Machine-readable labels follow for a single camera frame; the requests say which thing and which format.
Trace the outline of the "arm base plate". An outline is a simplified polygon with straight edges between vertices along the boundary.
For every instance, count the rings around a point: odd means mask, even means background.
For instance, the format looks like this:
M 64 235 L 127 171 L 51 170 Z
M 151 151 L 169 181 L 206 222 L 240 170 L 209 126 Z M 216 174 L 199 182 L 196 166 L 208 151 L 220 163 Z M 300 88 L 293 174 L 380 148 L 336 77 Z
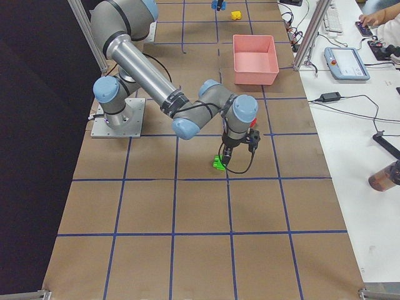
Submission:
M 146 100 L 144 98 L 128 97 L 125 99 L 124 110 L 115 115 L 105 114 L 98 104 L 91 129 L 92 138 L 140 138 Z

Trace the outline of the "person hand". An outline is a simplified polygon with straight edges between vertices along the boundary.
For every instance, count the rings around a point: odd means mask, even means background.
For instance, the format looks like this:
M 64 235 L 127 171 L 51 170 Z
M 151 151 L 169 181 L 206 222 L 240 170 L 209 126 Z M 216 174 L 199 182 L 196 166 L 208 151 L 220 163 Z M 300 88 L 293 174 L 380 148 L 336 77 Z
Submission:
M 367 15 L 362 14 L 359 16 L 359 22 L 363 27 L 381 25 L 385 22 L 385 12 L 378 11 Z

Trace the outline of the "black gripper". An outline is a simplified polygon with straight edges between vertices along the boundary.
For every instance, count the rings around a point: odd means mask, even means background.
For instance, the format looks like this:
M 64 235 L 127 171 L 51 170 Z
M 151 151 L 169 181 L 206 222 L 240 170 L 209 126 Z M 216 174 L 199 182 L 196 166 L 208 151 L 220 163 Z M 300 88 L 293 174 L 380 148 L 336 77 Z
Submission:
M 246 138 L 242 137 L 241 139 L 233 139 L 231 137 L 222 137 L 222 153 L 221 153 L 221 162 L 225 167 L 228 166 L 231 158 L 233 149 L 238 147 L 241 143 L 245 143 Z

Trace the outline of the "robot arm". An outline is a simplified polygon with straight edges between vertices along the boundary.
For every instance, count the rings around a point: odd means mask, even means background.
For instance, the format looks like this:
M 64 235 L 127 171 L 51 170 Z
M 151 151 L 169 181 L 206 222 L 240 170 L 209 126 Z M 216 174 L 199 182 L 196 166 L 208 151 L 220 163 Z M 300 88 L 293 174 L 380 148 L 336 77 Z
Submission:
M 223 134 L 218 154 L 223 166 L 229 164 L 233 149 L 240 144 L 247 144 L 254 154 L 260 134 L 251 128 L 258 112 L 258 102 L 252 96 L 237 95 L 209 79 L 201 86 L 198 100 L 190 102 L 134 45 L 149 35 L 150 25 L 157 19 L 154 1 L 101 1 L 91 12 L 96 46 L 120 67 L 117 75 L 101 77 L 93 86 L 107 122 L 114 125 L 112 117 L 126 112 L 123 92 L 131 95 L 143 88 L 172 119 L 172 130 L 181 139 L 193 138 L 215 115 L 221 115 Z

